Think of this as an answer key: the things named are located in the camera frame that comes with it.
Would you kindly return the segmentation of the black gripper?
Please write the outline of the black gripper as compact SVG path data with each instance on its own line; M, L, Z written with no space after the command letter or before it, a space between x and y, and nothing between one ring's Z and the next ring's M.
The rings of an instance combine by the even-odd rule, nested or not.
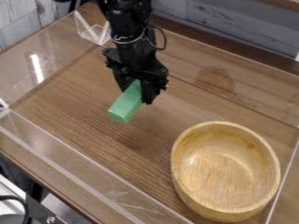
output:
M134 80L141 83L141 100L150 105L161 90L166 89L168 69L156 58L162 48L156 45L153 34L113 35L114 48L105 48L106 67L112 70L116 84L125 91Z

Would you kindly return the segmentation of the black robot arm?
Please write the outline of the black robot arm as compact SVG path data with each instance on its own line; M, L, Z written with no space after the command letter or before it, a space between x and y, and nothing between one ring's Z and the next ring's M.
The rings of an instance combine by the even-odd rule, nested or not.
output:
M166 47L164 30L152 23L152 0L97 0L109 22L114 48L105 48L106 67L121 91L140 81L141 102L152 104L166 89L168 69L156 58Z

